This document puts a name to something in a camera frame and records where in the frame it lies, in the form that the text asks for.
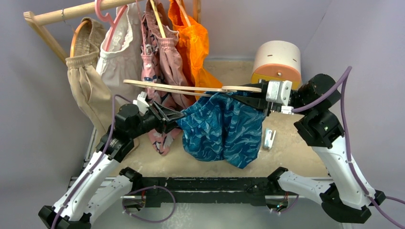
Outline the blue leaf-print shorts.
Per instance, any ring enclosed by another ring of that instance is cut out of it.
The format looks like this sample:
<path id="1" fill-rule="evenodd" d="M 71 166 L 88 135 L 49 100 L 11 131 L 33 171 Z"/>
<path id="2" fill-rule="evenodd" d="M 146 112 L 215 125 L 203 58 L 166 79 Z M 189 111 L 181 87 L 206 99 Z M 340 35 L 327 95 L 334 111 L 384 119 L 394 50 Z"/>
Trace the blue leaf-print shorts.
<path id="1" fill-rule="evenodd" d="M 225 160 L 239 169 L 258 157 L 263 111 L 233 98 L 234 93 L 201 97 L 176 121 L 183 130 L 183 148 L 203 162 Z"/>

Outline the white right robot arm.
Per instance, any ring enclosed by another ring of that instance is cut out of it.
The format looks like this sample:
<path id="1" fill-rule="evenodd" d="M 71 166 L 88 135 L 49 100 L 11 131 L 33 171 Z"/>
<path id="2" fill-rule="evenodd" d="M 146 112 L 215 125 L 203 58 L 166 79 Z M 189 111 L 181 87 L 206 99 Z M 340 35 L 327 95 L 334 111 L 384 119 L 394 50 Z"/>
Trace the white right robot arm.
<path id="1" fill-rule="evenodd" d="M 337 222 L 363 224 L 371 216 L 370 207 L 380 206 L 386 196 L 363 176 L 350 152 L 345 120 L 330 111 L 335 103 L 343 102 L 338 87 L 347 78 L 348 73 L 338 81 L 317 74 L 297 90 L 290 88 L 290 81 L 263 81 L 252 85 L 254 93 L 233 94 L 232 98 L 267 115 L 272 111 L 300 114 L 294 126 L 331 177 L 329 183 L 320 182 L 279 167 L 268 176 L 272 193 L 295 193 L 318 203 Z"/>

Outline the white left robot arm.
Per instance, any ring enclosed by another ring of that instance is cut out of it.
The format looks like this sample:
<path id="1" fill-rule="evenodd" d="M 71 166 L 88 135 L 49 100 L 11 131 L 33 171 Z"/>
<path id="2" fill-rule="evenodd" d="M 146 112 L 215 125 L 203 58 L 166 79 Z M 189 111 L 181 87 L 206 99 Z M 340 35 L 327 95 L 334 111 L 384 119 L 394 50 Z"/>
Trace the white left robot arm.
<path id="1" fill-rule="evenodd" d="M 134 139 L 155 129 L 168 133 L 177 128 L 184 117 L 156 102 L 139 107 L 125 104 L 112 119 L 91 160 L 68 191 L 52 206 L 43 206 L 38 215 L 49 229 L 89 229 L 95 219 L 122 195 L 137 195 L 145 199 L 148 187 L 142 174 L 127 167 L 97 195 L 96 191 L 108 174 L 134 148 Z"/>

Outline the pink navy patterned shorts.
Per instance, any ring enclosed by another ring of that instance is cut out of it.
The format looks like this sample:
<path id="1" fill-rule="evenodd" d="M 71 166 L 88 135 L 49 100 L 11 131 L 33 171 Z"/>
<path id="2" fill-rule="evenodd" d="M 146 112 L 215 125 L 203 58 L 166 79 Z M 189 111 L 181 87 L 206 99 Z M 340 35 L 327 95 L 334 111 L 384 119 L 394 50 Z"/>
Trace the pink navy patterned shorts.
<path id="1" fill-rule="evenodd" d="M 145 32 L 146 55 L 141 54 L 143 60 L 141 80 L 144 82 L 166 84 L 167 82 L 165 81 L 164 72 L 160 66 L 160 51 L 158 45 L 160 31 L 153 10 L 145 10 L 142 15 L 142 20 Z M 179 106 L 175 103 L 169 92 L 149 88 L 146 89 L 146 93 L 147 102 L 149 104 L 157 102 L 172 110 L 179 109 Z M 172 142 L 180 132 L 180 129 L 175 128 L 167 134 L 161 134 L 153 129 L 148 132 L 148 136 L 153 148 L 160 155 L 164 156 L 169 153 Z"/>

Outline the beige shorts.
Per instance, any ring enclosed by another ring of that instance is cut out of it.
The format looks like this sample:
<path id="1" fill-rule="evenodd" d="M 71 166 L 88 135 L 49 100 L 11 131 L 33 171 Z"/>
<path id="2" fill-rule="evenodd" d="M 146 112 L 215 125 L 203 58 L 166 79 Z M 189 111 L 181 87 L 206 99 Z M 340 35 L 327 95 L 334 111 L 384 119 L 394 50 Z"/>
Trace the beige shorts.
<path id="1" fill-rule="evenodd" d="M 107 30 L 92 18 L 85 17 L 84 20 L 91 23 L 81 29 L 74 56 L 66 59 L 67 77 L 78 107 L 94 125 L 95 143 L 98 143 L 111 125 L 112 111 L 117 112 L 125 101 L 117 99 L 112 106 L 113 94 L 96 71 Z"/>

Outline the white shorts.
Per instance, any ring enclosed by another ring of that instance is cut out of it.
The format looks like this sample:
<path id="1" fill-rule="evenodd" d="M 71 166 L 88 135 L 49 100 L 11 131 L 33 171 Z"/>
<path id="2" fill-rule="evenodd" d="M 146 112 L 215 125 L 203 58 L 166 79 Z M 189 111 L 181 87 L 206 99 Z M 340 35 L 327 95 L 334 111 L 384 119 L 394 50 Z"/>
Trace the white shorts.
<path id="1" fill-rule="evenodd" d="M 129 4 L 125 9 L 106 51 L 104 47 L 111 32 L 112 28 L 107 31 L 102 41 L 96 71 L 112 94 L 119 94 L 132 101 L 142 91 L 140 87 L 124 83 L 125 79 L 141 80 L 143 39 L 136 3 Z"/>

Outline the orange shorts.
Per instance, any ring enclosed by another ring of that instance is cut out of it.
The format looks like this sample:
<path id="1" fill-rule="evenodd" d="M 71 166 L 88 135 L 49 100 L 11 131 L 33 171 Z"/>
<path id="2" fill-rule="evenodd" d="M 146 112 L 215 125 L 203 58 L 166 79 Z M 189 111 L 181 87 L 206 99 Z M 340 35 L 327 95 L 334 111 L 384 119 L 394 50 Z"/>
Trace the orange shorts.
<path id="1" fill-rule="evenodd" d="M 221 88 L 223 84 L 204 68 L 209 54 L 209 36 L 205 27 L 185 12 L 182 0 L 171 0 L 168 17 L 179 32 L 176 48 L 182 57 L 183 73 L 195 87 Z"/>

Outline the yellow hanger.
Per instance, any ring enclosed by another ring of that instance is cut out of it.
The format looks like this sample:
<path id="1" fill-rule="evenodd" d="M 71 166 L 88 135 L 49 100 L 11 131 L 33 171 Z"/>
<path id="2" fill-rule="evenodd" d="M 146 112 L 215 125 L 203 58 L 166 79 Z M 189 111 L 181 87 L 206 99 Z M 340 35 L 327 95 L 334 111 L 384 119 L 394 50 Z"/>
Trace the yellow hanger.
<path id="1" fill-rule="evenodd" d="M 150 4 L 151 4 L 152 10 L 153 10 L 153 12 L 154 12 L 157 25 L 158 25 L 158 27 L 159 27 L 159 31 L 160 31 L 161 37 L 162 37 L 162 38 L 166 38 L 166 34 L 165 34 L 165 31 L 164 31 L 164 28 L 163 28 L 163 24 L 162 24 L 161 19 L 160 19 L 159 11 L 158 11 L 158 9 L 157 9 L 157 6 L 156 6 L 154 0 L 150 0 Z"/>

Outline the thin pink hanger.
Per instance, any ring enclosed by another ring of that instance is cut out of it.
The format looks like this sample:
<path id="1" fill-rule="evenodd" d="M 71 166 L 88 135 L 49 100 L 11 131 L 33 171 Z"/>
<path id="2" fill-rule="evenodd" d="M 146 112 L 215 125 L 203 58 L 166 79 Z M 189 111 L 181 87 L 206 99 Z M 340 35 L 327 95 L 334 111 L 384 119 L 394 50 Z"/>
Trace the thin pink hanger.
<path id="1" fill-rule="evenodd" d="M 141 12 L 140 12 L 140 7 L 139 7 L 139 1 L 135 0 L 136 3 L 136 7 L 137 7 L 137 12 L 138 12 L 138 18 L 139 18 L 139 22 L 140 22 L 140 28 L 141 28 L 141 38 L 142 38 L 142 55 L 146 55 L 146 41 L 145 41 L 145 36 L 144 36 L 144 27 L 143 27 L 143 20 L 141 17 Z"/>

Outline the dusty pink shorts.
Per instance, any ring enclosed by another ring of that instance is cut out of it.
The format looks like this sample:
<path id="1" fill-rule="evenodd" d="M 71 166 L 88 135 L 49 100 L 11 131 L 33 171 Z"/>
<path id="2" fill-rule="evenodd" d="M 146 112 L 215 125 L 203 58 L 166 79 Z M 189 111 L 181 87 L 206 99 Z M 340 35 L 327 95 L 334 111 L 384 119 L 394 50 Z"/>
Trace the dusty pink shorts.
<path id="1" fill-rule="evenodd" d="M 152 10 L 150 0 L 147 1 L 145 10 Z M 158 38 L 158 45 L 160 51 L 160 66 L 164 72 L 165 81 L 168 85 L 189 86 L 190 82 L 187 80 L 182 69 L 182 58 L 176 49 L 178 43 L 177 32 L 168 28 L 163 24 L 163 28 L 166 34 L 166 38 L 162 38 L 161 35 Z M 175 103 L 179 106 L 177 111 L 181 111 L 195 102 L 195 98 L 190 95 L 171 93 Z"/>

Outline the orange hanger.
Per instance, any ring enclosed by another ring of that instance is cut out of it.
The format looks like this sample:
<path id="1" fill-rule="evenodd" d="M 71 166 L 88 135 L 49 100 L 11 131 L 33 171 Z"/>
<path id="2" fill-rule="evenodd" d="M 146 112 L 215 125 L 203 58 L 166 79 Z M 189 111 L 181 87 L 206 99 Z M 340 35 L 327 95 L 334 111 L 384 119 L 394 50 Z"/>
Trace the orange hanger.
<path id="1" fill-rule="evenodd" d="M 84 20 L 84 21 L 82 21 L 82 22 L 77 26 L 77 28 L 74 30 L 73 37 L 72 37 L 72 41 L 71 41 L 71 47 L 70 47 L 70 57 L 73 57 L 74 54 L 75 54 L 75 45 L 76 45 L 77 38 L 78 38 L 78 36 L 79 36 L 79 33 L 80 33 L 81 29 L 82 29 L 85 25 L 87 25 L 87 24 L 89 24 L 89 23 L 91 23 L 90 20 Z"/>

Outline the light blue stapler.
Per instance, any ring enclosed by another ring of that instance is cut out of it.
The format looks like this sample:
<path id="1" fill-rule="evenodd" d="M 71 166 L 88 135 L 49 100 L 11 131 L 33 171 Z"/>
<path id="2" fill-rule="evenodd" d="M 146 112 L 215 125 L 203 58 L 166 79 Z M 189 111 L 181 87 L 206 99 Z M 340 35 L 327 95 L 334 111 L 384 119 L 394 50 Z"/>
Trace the light blue stapler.
<path id="1" fill-rule="evenodd" d="M 272 130 L 269 128 L 266 128 L 264 131 L 264 139 L 263 139 L 263 148 L 266 150 L 270 150 L 273 147 L 275 136 L 276 136 L 276 130 Z"/>

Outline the round pastel drawer box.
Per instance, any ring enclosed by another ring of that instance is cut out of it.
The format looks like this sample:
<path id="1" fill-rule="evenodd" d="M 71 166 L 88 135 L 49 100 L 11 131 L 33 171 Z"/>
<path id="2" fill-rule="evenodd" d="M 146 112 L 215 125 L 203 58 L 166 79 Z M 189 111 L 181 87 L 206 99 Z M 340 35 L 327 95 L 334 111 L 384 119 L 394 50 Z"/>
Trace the round pastel drawer box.
<path id="1" fill-rule="evenodd" d="M 296 90 L 302 84 L 300 58 L 300 49 L 290 42 L 265 42 L 256 51 L 250 82 L 288 80 Z"/>

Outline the wooden clothes rack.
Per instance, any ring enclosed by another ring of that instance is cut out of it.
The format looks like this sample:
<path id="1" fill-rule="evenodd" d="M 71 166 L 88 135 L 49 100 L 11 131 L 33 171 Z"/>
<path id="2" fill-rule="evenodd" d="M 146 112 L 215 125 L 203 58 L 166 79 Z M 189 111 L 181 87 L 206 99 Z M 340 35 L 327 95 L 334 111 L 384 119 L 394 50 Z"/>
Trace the wooden clothes rack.
<path id="1" fill-rule="evenodd" d="M 192 3 L 192 16 L 197 22 L 201 22 L 201 0 L 184 0 L 186 3 Z M 135 0 L 102 0 L 101 10 L 108 10 L 118 6 L 134 3 Z M 48 13 L 35 15 L 31 11 L 23 13 L 23 17 L 27 24 L 42 38 L 56 56 L 65 63 L 68 54 L 59 44 L 59 42 L 45 28 L 45 25 L 53 24 L 65 20 L 70 20 L 77 17 L 84 17 L 88 14 L 95 13 L 95 2 L 90 2 L 82 5 L 73 6 L 66 9 L 51 11 Z"/>

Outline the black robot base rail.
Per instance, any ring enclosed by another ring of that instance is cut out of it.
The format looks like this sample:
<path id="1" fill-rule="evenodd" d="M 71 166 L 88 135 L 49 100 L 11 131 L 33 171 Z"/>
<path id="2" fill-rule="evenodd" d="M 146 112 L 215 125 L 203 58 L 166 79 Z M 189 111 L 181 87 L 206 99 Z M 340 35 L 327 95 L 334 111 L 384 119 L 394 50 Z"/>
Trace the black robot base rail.
<path id="1" fill-rule="evenodd" d="M 147 208 L 173 202 L 265 206 L 272 196 L 288 194 L 267 177 L 144 177 L 129 167 L 119 174 L 129 178 L 131 195 L 144 198 Z"/>

